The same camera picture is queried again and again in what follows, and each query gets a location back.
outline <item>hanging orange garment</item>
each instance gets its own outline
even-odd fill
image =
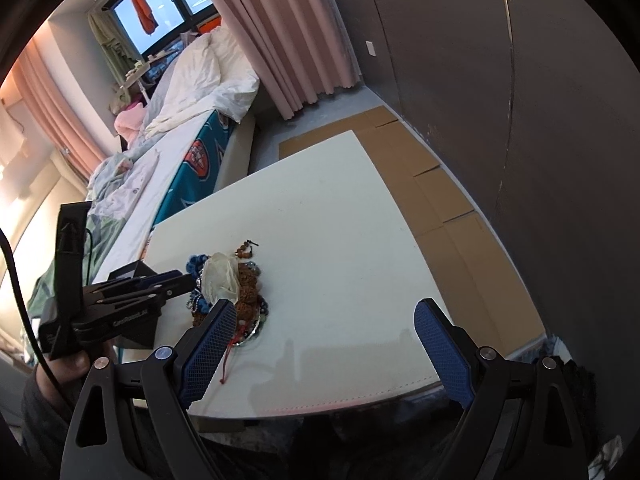
[[[140,25],[147,34],[152,34],[156,28],[158,28],[158,22],[154,18],[154,14],[151,12],[151,7],[146,0],[131,0],[133,8],[136,9],[136,14],[140,19]]]

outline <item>window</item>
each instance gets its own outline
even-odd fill
[[[146,0],[146,2],[158,22],[158,28],[152,34],[147,34],[142,29],[131,0],[111,0],[107,4],[143,57],[164,49],[182,32],[196,30],[199,24],[217,12],[211,0]]]

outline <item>cardboard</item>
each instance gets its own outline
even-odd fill
[[[441,227],[417,237],[416,241],[453,323],[464,328],[477,346],[488,345],[506,355],[507,347],[446,229]]]
[[[445,229],[473,276],[507,353],[540,336],[545,329],[538,311],[480,215],[457,218]]]
[[[420,174],[415,177],[415,181],[443,222],[469,213],[474,209],[442,168]]]
[[[385,107],[280,143],[280,158],[353,130],[396,201],[455,324],[506,356],[544,333],[508,257],[438,161]]]

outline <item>window frame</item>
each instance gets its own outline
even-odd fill
[[[123,0],[108,0],[104,5],[105,9],[109,9],[116,20],[120,23],[122,30],[129,36],[127,29],[124,27],[122,22],[120,21],[118,15],[114,11],[114,8],[121,3]],[[173,30],[169,31],[162,38],[152,44],[148,49],[144,52],[140,52],[140,56],[143,59],[147,59],[150,54],[156,54],[160,52],[165,46],[167,46],[172,41],[176,40],[182,33],[192,30],[193,32],[198,31],[198,25],[202,23],[207,18],[213,18],[218,14],[218,10],[216,9],[215,4],[211,3],[210,6],[199,10],[195,14],[191,14],[189,11],[189,7],[185,0],[171,0],[180,12],[180,15],[183,18],[183,23],[175,27]]]

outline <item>green curtain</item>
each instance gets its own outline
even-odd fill
[[[136,47],[131,43],[131,40],[122,30],[118,20],[110,10],[94,10],[88,13],[88,18],[89,26],[102,48],[109,70],[111,70],[118,85],[122,86],[127,72],[134,67],[137,60],[142,59],[142,56],[140,56]],[[111,111],[114,113],[114,108],[121,108],[131,102],[129,90],[126,88],[119,89],[116,101],[120,102],[120,105],[111,107]]]

